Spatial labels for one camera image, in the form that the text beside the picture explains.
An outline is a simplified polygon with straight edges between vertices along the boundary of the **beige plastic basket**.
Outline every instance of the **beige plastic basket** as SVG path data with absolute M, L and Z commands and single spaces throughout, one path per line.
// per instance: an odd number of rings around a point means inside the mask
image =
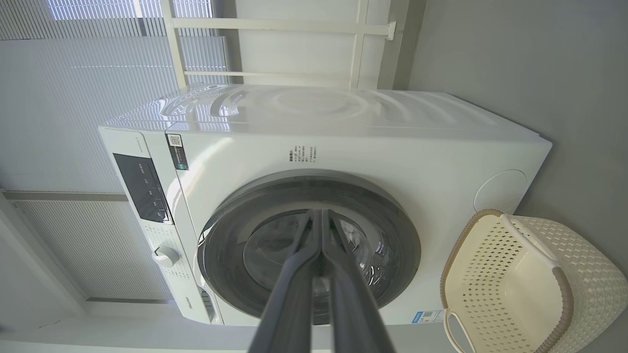
M 628 304 L 623 274 L 562 224 L 476 214 L 443 272 L 445 330 L 456 317 L 474 352 L 573 353 Z

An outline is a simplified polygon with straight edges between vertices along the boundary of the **washing machine drum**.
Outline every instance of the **washing machine drum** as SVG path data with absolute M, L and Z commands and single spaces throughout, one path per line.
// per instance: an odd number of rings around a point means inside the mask
M 419 236 L 397 202 L 371 182 L 328 170 L 268 175 L 234 192 L 207 222 L 198 264 L 212 289 L 240 311 L 261 317 L 299 221 L 308 209 L 331 209 L 379 307 L 410 284 Z M 314 324 L 329 323 L 329 288 L 314 282 Z

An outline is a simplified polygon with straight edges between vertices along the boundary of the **metal tongs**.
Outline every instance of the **metal tongs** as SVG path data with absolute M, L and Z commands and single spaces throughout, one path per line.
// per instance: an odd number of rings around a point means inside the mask
M 327 278 L 334 352 L 394 352 L 336 213 L 311 209 L 268 299 L 249 353 L 311 349 L 312 282 Z

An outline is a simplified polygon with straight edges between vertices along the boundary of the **washing machine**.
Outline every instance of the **washing machine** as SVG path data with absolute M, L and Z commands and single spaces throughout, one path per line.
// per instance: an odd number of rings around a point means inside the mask
M 99 128 L 182 315 L 257 325 L 308 209 L 338 213 L 383 321 L 441 310 L 478 210 L 514 212 L 551 143 L 436 92 L 193 85 Z M 316 324 L 328 286 L 314 283 Z

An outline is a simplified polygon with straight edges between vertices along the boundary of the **floor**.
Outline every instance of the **floor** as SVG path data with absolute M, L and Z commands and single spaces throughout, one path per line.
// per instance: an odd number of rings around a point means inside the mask
M 628 273 L 628 2 L 428 0 L 409 88 L 451 93 L 554 146 L 517 213 Z M 582 352 L 625 352 L 628 310 Z

